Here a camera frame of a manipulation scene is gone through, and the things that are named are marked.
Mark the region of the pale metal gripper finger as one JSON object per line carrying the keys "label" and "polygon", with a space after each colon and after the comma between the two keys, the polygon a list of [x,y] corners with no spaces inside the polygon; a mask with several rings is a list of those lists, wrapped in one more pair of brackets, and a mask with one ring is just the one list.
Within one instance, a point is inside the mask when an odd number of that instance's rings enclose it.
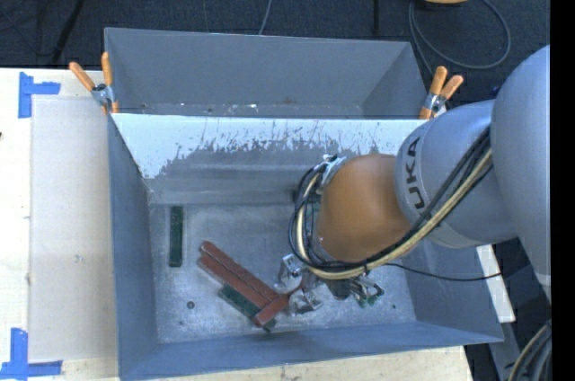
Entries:
{"label": "pale metal gripper finger", "polygon": [[318,299],[311,291],[296,290],[288,300],[288,312],[291,315],[302,315],[314,312],[321,308],[322,301]]}
{"label": "pale metal gripper finger", "polygon": [[275,286],[295,286],[301,275],[298,258],[294,254],[284,256],[279,265]]}

